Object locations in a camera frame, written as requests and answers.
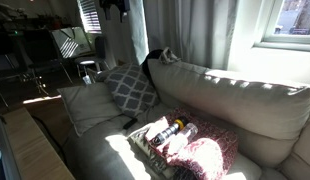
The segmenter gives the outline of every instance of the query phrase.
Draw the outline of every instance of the window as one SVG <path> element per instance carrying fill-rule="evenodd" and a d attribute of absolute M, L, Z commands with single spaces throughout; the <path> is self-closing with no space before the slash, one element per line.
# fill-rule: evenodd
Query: window
<path fill-rule="evenodd" d="M 85 32 L 101 33 L 94 0 L 77 0 Z"/>
<path fill-rule="evenodd" d="M 255 46 L 310 51 L 310 0 L 264 0 Z"/>

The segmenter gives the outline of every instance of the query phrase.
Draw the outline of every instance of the floor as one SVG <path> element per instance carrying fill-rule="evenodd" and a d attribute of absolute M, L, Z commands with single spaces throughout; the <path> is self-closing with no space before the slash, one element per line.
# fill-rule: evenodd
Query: floor
<path fill-rule="evenodd" d="M 45 123 L 54 139 L 62 145 L 67 139 L 72 124 L 62 99 L 58 97 L 57 89 L 84 85 L 84 81 L 78 77 L 76 69 L 68 67 L 67 70 L 73 84 L 70 83 L 62 69 L 50 69 L 41 74 L 42 82 L 46 84 L 45 90 L 53 99 L 43 99 L 47 95 L 39 93 L 33 81 L 21 82 L 18 78 L 1 81 L 0 91 L 9 104 L 9 108 L 6 108 L 0 98 L 0 113 L 5 114 L 25 107 L 31 115 L 38 117 Z"/>

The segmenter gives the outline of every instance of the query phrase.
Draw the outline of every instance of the glass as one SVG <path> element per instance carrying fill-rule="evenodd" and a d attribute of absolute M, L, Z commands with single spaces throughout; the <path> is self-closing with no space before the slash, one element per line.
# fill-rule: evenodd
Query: glass
<path fill-rule="evenodd" d="M 310 35 L 310 0 L 284 0 L 274 34 Z"/>

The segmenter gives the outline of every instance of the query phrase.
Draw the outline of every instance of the throw pillow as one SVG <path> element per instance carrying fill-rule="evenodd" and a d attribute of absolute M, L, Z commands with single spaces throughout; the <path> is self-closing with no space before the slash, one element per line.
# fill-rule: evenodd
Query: throw pillow
<path fill-rule="evenodd" d="M 115 103 L 127 116 L 136 117 L 159 102 L 155 89 L 138 65 L 123 65 L 111 72 L 105 82 Z"/>
<path fill-rule="evenodd" d="M 78 136 L 95 125 L 122 114 L 104 83 L 58 89 Z"/>

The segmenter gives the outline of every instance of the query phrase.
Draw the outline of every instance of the cable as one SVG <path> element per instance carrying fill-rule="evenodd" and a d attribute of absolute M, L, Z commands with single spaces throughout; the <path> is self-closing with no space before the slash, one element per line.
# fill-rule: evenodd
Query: cable
<path fill-rule="evenodd" d="M 51 134 L 51 132 L 48 130 L 46 124 L 45 124 L 40 118 L 38 118 L 38 117 L 36 117 L 36 116 L 33 116 L 33 115 L 31 115 L 31 116 L 32 116 L 32 118 L 33 118 L 35 121 L 39 122 L 39 123 L 44 127 L 44 129 L 45 129 L 45 131 L 47 132 L 48 136 L 53 140 L 53 142 L 54 142 L 54 143 L 56 144 L 56 146 L 58 147 L 58 149 L 59 149 L 59 151 L 61 152 L 62 157 L 63 157 L 63 159 L 64 159 L 64 163 L 65 163 L 66 167 L 68 167 L 68 165 L 67 165 L 67 160 L 66 160 L 66 156 L 65 156 L 63 147 L 56 141 L 56 139 L 53 137 L 53 135 Z"/>

